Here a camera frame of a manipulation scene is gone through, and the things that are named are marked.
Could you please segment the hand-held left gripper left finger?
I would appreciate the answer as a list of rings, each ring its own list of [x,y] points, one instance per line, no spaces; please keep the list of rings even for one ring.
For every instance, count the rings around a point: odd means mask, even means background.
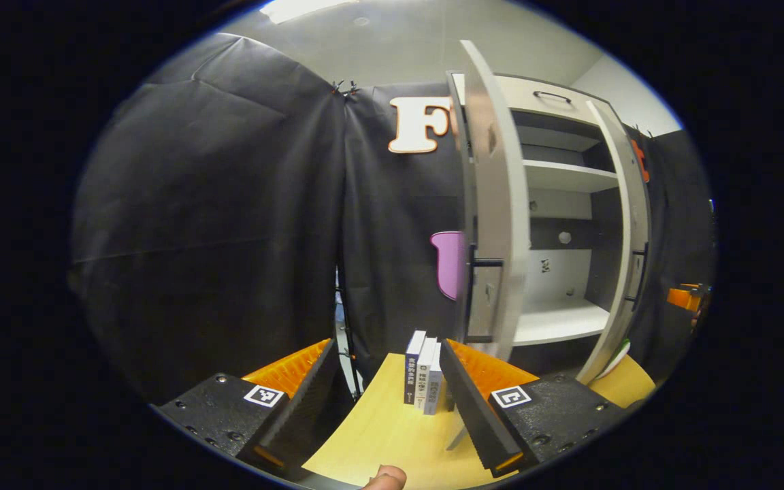
[[[292,474],[339,421],[339,353],[332,338],[165,342],[150,354],[150,397],[196,443]]]

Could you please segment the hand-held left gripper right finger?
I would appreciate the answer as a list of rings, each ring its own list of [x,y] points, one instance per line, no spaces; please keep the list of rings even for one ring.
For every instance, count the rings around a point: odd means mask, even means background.
[[[625,415],[570,376],[539,378],[452,339],[439,349],[454,405],[492,477],[574,453]]]

